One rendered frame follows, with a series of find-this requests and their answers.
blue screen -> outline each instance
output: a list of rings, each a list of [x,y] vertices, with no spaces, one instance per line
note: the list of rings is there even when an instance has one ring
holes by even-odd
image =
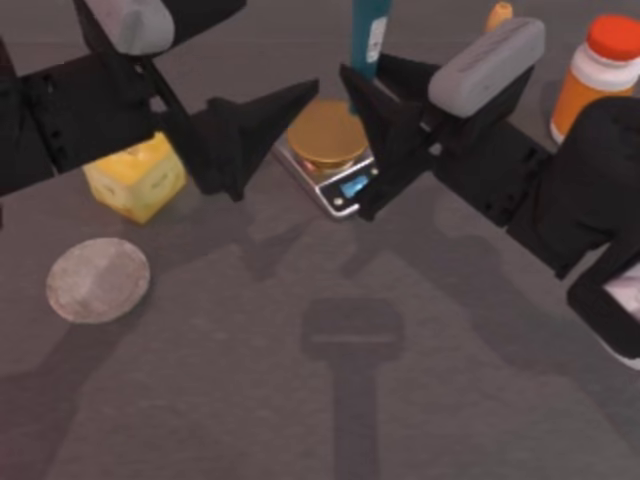
[[[369,179],[367,178],[366,175],[360,175],[354,180],[351,180],[350,182],[343,183],[342,185],[340,185],[340,190],[342,190],[342,193],[344,194],[345,197],[352,198],[368,182],[369,182]]]

red bottle cap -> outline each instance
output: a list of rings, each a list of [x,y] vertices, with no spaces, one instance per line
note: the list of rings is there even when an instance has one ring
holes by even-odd
[[[623,15],[602,15],[591,24],[587,44],[609,60],[634,60],[640,57],[640,22]]]

white round object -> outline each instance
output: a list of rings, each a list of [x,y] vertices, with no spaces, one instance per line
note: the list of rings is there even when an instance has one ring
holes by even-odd
[[[144,254],[117,238],[99,238],[67,251],[47,278],[51,307],[72,323],[100,324],[129,313],[149,290]]]

gold lid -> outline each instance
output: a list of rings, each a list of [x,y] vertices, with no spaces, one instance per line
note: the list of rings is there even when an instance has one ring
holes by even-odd
[[[360,119],[340,100],[315,100],[287,132],[301,160],[321,169],[337,169],[355,161],[367,148]]]

tabletop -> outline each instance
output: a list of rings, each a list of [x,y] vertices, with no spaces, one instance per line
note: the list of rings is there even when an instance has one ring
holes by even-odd
[[[188,109],[318,77],[344,98],[347,0],[249,0],[158,63]],[[600,13],[636,0],[520,0],[548,47],[513,116],[548,119]],[[385,50],[450,58],[488,0],[399,0]],[[85,52],[70,0],[0,4],[20,73]],[[425,176],[372,224],[328,219],[273,157],[234,204],[189,185],[144,227],[79,172],[5,199],[0,479],[637,478],[640,379],[566,305],[553,274]],[[55,260],[116,236],[148,256],[130,316],[70,326]],[[327,339],[341,339],[332,342]]]

